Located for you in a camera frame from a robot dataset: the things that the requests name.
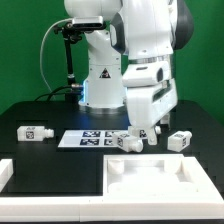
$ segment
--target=green wall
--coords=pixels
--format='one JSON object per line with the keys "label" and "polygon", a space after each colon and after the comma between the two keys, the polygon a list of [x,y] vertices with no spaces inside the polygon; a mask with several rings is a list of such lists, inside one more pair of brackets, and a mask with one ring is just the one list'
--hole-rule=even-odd
{"label": "green wall", "polygon": [[[179,99],[198,102],[224,124],[224,1],[186,3],[194,17],[195,33],[191,42],[175,54]],[[63,0],[0,0],[0,16],[2,113],[15,102],[34,100],[48,91],[40,76],[40,45],[47,29],[67,15]],[[72,49],[75,73],[81,82],[88,73],[86,44],[79,43]],[[66,84],[63,40],[53,33],[46,42],[44,71],[53,89]]]}

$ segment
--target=white box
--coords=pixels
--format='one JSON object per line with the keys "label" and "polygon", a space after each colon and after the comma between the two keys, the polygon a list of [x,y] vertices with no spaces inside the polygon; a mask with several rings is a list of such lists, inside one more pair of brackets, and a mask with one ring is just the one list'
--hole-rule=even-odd
{"label": "white box", "polygon": [[224,201],[194,157],[104,156],[103,195],[0,198],[0,222],[224,219]]}

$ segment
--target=black table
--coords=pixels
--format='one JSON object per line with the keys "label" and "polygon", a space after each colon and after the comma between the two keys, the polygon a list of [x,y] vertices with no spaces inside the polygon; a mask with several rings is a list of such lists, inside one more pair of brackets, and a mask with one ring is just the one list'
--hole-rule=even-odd
{"label": "black table", "polygon": [[[43,142],[18,142],[16,131],[22,125],[54,129],[55,137]],[[126,113],[88,114],[67,102],[14,104],[0,116],[0,159],[13,159],[15,171],[0,197],[102,195],[103,156],[126,152],[118,148],[58,148],[58,144],[66,130],[127,130],[128,126]],[[191,131],[191,145],[181,153],[197,158],[224,197],[224,127],[196,103],[179,101],[171,112],[170,129],[163,127],[162,130],[158,145],[145,144],[141,153],[175,154],[167,150],[168,136],[179,130]],[[147,221],[174,224],[195,222]],[[224,221],[197,220],[197,223]]]}

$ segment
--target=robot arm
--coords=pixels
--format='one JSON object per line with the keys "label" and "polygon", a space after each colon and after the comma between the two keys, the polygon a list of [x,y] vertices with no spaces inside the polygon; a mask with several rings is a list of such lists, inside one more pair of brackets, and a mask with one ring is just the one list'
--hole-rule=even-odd
{"label": "robot arm", "polygon": [[130,123],[157,144],[154,127],[177,104],[170,55],[193,33],[184,0],[65,0],[65,7],[72,17],[111,21],[111,45],[129,58],[122,82]]}

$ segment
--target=black cable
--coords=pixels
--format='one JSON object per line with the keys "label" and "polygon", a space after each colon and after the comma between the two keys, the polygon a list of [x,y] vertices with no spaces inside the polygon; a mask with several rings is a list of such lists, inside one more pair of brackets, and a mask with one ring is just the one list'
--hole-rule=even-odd
{"label": "black cable", "polygon": [[[38,96],[34,101],[38,101],[40,98],[42,98],[42,97],[45,97],[45,96],[49,96],[51,93],[47,93],[47,94],[43,94],[43,95],[40,95],[40,96]],[[66,93],[54,93],[54,96],[58,96],[58,95],[64,95],[64,94],[66,94]]]}
{"label": "black cable", "polygon": [[[41,96],[38,96],[34,101],[38,101],[40,98],[42,98],[42,97],[45,97],[45,96],[49,96],[49,95],[51,95],[52,93],[47,93],[47,94],[43,94],[43,95],[41,95]],[[53,93],[53,96],[59,96],[59,95],[65,95],[65,94],[68,94],[68,95],[74,95],[74,94],[76,94],[76,95],[82,95],[81,94],[81,92],[65,92],[65,93]]]}
{"label": "black cable", "polygon": [[52,96],[54,96],[55,93],[57,93],[58,91],[63,90],[63,89],[71,89],[71,86],[70,85],[69,86],[61,86],[61,87],[56,88],[49,94],[47,101],[50,101]]}

